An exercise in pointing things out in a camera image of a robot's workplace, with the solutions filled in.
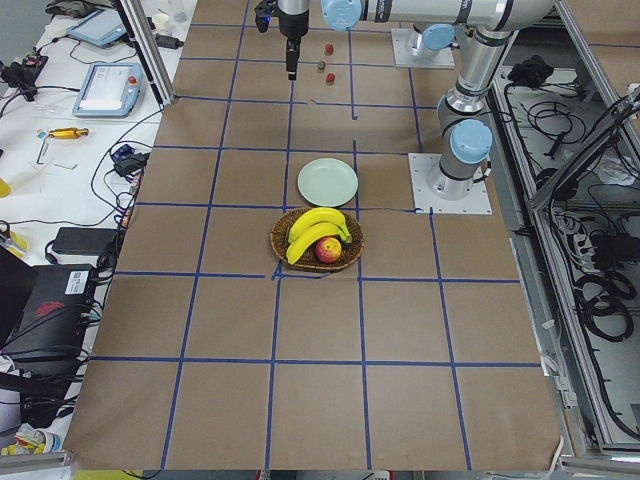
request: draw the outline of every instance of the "fruit basket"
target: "fruit basket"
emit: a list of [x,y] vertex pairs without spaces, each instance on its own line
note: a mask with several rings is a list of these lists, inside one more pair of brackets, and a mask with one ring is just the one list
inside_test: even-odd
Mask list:
[[358,257],[360,257],[362,250],[364,249],[364,235],[362,234],[362,228],[360,228],[358,221],[348,213],[344,212],[342,213],[345,216],[347,228],[351,233],[352,241],[351,243],[342,243],[342,255],[335,263],[326,264],[320,262],[314,254],[313,245],[307,248],[300,260],[295,264],[291,265],[287,262],[286,254],[287,248],[289,247],[289,230],[295,221],[308,210],[311,209],[298,208],[296,210],[291,210],[280,217],[280,219],[274,224],[271,229],[270,239],[271,247],[273,248],[276,256],[290,268],[304,270],[307,272],[337,272],[353,264]]

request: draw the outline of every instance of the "banana bunch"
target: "banana bunch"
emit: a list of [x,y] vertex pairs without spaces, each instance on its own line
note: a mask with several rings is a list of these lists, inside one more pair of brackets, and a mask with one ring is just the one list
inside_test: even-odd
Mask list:
[[335,208],[317,207],[303,213],[289,229],[287,262],[296,263],[304,252],[323,237],[340,237],[351,243],[351,233],[342,212]]

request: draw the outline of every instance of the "apple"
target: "apple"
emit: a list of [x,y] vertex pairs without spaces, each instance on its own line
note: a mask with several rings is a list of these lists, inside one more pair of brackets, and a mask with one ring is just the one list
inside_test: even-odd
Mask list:
[[323,237],[316,242],[315,250],[322,263],[335,263],[342,255],[342,244],[335,237]]

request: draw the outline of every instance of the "white plate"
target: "white plate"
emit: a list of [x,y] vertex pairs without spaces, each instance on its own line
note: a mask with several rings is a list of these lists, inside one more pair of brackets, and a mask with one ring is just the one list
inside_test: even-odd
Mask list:
[[341,160],[318,158],[300,171],[298,190],[313,205],[337,207],[356,194],[358,177],[353,168]]

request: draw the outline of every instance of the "yellow screwdriver handle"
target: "yellow screwdriver handle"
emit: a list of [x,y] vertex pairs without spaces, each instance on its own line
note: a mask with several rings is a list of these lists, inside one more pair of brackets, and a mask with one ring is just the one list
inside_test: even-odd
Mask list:
[[73,140],[75,138],[86,137],[87,135],[89,135],[88,128],[56,128],[49,132],[50,137],[63,140]]

